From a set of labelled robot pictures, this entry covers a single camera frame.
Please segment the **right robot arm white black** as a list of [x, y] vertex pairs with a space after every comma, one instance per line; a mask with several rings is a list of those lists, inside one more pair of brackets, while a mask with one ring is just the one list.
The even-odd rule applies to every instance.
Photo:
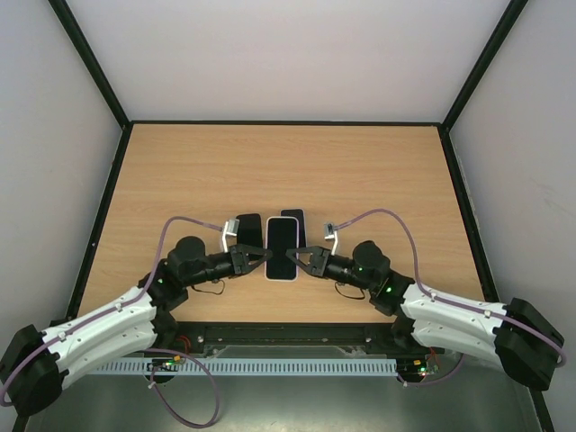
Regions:
[[289, 249], [286, 256], [307, 275], [366, 291], [374, 308], [394, 319], [391, 337], [402, 352], [437, 347], [476, 357], [540, 392], [562, 360], [563, 338], [531, 303], [473, 301], [432, 289], [392, 270], [371, 240], [350, 257], [324, 247]]

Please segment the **black aluminium frame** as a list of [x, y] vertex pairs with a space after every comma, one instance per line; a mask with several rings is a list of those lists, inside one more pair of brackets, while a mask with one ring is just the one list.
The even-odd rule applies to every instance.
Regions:
[[[85, 254], [80, 266], [74, 289], [67, 306], [66, 316], [74, 318], [79, 310], [80, 301], [85, 292], [87, 277], [89, 276], [92, 263], [94, 262], [95, 251], [103, 231], [104, 222], [112, 201], [113, 192], [117, 184], [117, 179], [122, 168], [122, 162], [128, 141], [133, 127], [137, 121], [131, 121], [116, 96], [113, 88], [107, 79], [104, 70], [97, 60], [86, 36], [84, 35], [76, 17], [74, 16], [68, 3], [65, 1], [51, 1], [50, 7], [58, 18], [67, 38], [73, 44], [77, 55], [82, 59], [87, 72], [97, 86], [100, 94], [112, 112], [113, 117], [121, 127], [121, 138], [119, 140], [114, 159], [112, 160], [111, 171], [108, 176], [103, 197], [100, 201], [94, 225], [91, 230], [89, 240], [85, 249]], [[480, 278], [482, 294], [487, 300], [497, 300], [498, 292], [491, 274], [490, 265], [483, 248], [478, 222], [476, 221], [472, 203], [469, 199], [467, 187], [464, 185], [462, 169], [456, 160], [454, 144], [451, 141], [450, 131], [455, 126], [456, 121], [462, 114], [465, 106], [470, 101], [478, 84], [482, 81], [491, 62], [496, 57], [500, 47], [509, 36], [509, 33], [527, 6], [526, 1], [511, 1], [508, 3], [504, 13], [482, 49], [481, 55], [476, 60], [470, 74], [466, 78], [458, 96], [455, 98], [448, 114], [441, 122], [430, 121], [215, 121], [215, 125], [270, 125], [270, 126], [304, 126], [304, 127], [434, 127], [439, 134], [442, 149], [445, 154], [445, 161], [451, 176], [454, 193], [459, 205], [466, 231], [472, 257], [476, 266], [477, 274]]]

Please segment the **black front mounting rail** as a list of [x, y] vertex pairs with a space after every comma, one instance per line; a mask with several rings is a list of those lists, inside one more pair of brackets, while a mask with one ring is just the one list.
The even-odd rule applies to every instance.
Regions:
[[178, 323], [167, 315], [147, 318], [134, 314], [122, 318], [118, 313], [95, 320], [82, 327], [93, 330], [100, 344], [119, 336], [126, 338], [130, 331], [147, 332], [149, 345], [168, 348], [178, 336], [201, 336], [229, 345], [332, 345], [375, 344], [374, 352], [405, 354], [421, 352], [426, 347], [439, 347], [484, 356], [485, 352], [499, 354], [520, 347], [522, 333], [504, 323], [487, 335], [469, 335], [462, 330], [428, 321], [397, 318], [393, 323], [381, 324], [289, 324], [289, 323]]

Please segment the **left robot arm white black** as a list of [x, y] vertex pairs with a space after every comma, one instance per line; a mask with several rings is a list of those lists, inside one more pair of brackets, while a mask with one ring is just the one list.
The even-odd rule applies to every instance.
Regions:
[[272, 251], [243, 244], [208, 255], [200, 238], [180, 239], [127, 292], [84, 316], [38, 330], [17, 331], [1, 359], [1, 404], [31, 416], [72, 383], [116, 358], [170, 348], [178, 331], [172, 310], [197, 284], [248, 275]]

